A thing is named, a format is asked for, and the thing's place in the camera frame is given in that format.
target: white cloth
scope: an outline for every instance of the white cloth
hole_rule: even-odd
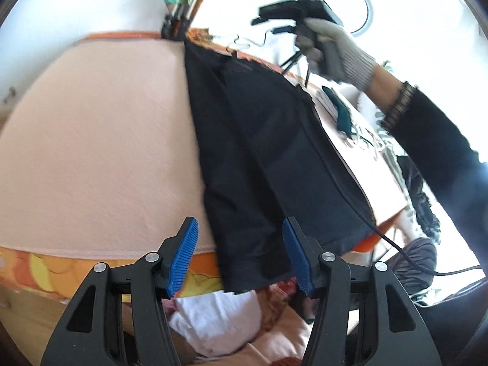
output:
[[[223,291],[176,299],[169,326],[204,357],[228,355],[251,341],[261,325],[254,291],[234,295]]]

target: gloved hand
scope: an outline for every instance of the gloved hand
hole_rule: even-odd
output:
[[[343,27],[315,18],[307,18],[305,23],[316,33],[317,43],[314,44],[309,38],[310,31],[307,29],[304,32],[298,31],[295,45],[307,57],[310,71],[335,82],[347,82],[365,91],[371,84],[375,59],[360,49]]]

